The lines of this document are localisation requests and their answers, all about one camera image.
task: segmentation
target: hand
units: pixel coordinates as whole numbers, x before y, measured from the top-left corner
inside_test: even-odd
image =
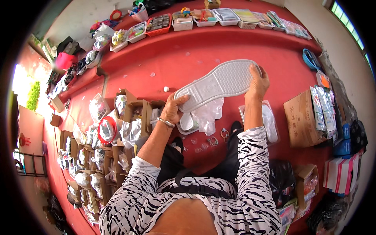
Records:
[[[161,119],[171,122],[172,124],[176,124],[180,118],[183,116],[183,112],[181,112],[177,106],[184,104],[188,101],[189,95],[180,96],[176,100],[174,99],[174,95],[176,92],[172,93],[168,98],[165,107],[163,108]]]
[[[253,63],[251,63],[251,66],[249,67],[253,79],[249,85],[249,90],[244,95],[246,104],[250,104],[254,101],[262,103],[264,95],[269,88],[268,74],[265,72],[264,68],[261,66],[259,67],[262,73],[262,78],[260,77],[260,73]]]

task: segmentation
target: black and white patterned shirt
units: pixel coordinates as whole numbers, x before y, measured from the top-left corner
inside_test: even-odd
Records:
[[[214,215],[214,224],[222,234],[280,234],[281,220],[269,186],[269,160],[264,127],[238,134],[240,167],[236,178],[238,192],[231,183],[218,178],[184,177],[188,186],[206,185],[224,190],[236,199],[216,198],[187,193],[162,193],[168,186],[177,187],[174,178],[158,186],[160,168],[136,157],[128,177],[100,212],[101,234],[145,234],[157,218],[176,200],[201,200]]]

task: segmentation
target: white shoe insole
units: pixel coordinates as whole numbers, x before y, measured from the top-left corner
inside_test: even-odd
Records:
[[[256,65],[262,77],[260,68],[252,60],[236,59],[227,61],[175,93],[175,99],[183,95],[190,96],[187,102],[179,105],[179,110],[184,113],[191,112],[212,100],[238,96],[247,92],[252,80],[252,75],[249,71],[251,63]]]

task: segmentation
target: silver bangle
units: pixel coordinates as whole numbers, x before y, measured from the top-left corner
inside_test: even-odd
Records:
[[[161,119],[160,117],[157,118],[159,121],[162,121],[164,124],[168,125],[169,127],[171,128],[174,128],[175,127],[175,124],[172,124],[171,122],[169,121],[166,121],[164,119]]]

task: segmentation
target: window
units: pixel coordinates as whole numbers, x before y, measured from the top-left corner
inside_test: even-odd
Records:
[[[331,11],[333,14],[338,17],[339,21],[343,23],[343,25],[347,28],[347,30],[350,32],[350,34],[353,36],[355,42],[358,44],[360,50],[362,51],[362,54],[364,55],[368,65],[371,68],[372,74],[373,70],[371,67],[370,59],[368,58],[368,54],[364,51],[364,45],[362,40],[360,39],[356,29],[354,28],[354,25],[351,23],[349,18],[347,17],[346,13],[342,10],[342,8],[338,5],[337,2],[334,2]]]

